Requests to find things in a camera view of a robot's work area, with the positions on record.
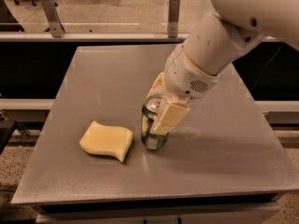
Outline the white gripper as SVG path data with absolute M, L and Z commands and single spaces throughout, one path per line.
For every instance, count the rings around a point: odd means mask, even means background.
M 190 112 L 190 98 L 205 96 L 219 81 L 220 76 L 211 76 L 197 68 L 185 55 L 182 45 L 177 45 L 167 58 L 165 68 L 149 90 L 146 100 L 164 98 L 156 119 L 150 128 L 153 134 L 167 134 Z

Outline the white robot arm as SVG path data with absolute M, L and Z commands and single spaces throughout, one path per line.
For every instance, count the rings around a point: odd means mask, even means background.
M 169 133 L 203 97 L 219 73 L 272 36 L 299 50 L 299 0 L 210 0 L 186 40 L 167 58 L 149 91 L 146 107 L 156 114 L 150 132 Z

